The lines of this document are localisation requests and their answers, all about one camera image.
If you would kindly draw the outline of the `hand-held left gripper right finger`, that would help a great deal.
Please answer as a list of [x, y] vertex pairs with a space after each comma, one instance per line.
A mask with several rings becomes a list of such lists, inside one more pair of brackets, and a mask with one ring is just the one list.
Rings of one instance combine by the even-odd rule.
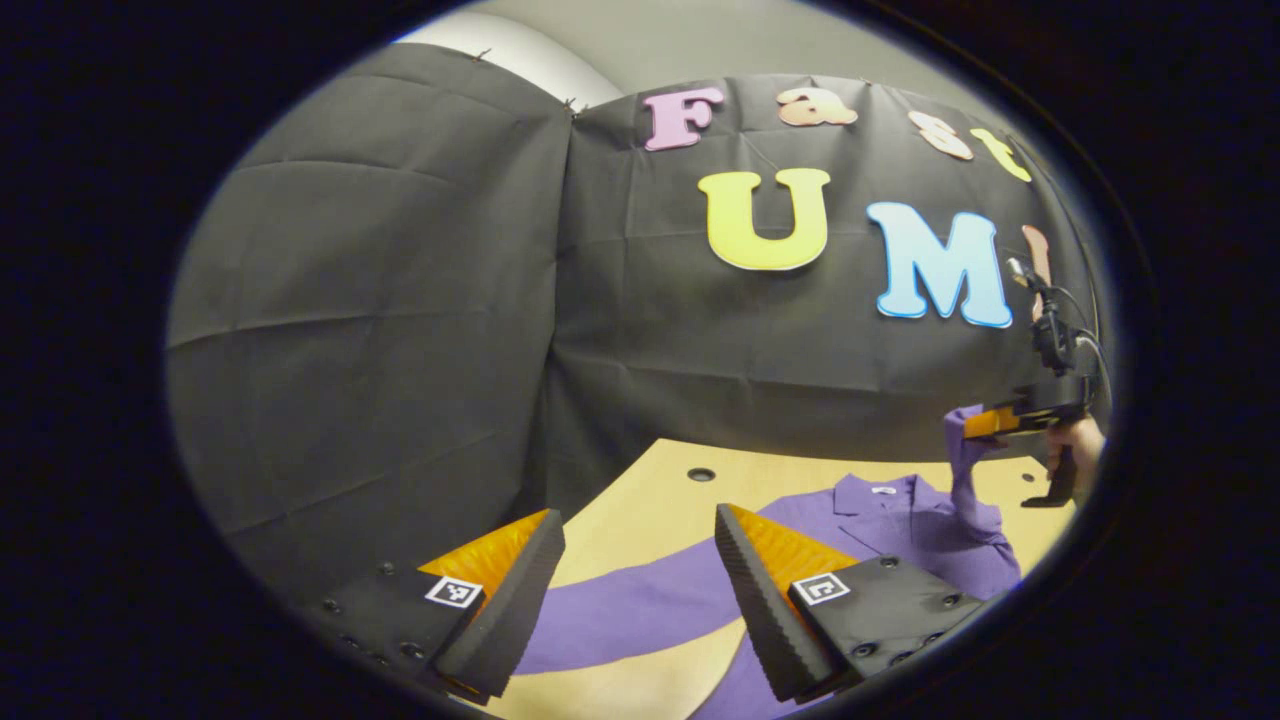
[[865, 561], [733, 503], [716, 548], [780, 701], [838, 694], [933, 648], [984, 601], [897, 555]]

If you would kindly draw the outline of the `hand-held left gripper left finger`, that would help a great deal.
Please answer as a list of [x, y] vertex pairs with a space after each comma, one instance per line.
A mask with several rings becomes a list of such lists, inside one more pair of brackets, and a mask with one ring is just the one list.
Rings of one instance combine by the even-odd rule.
[[484, 706], [524, 657], [564, 548], [561, 512], [543, 509], [321, 594], [320, 628], [402, 685]]

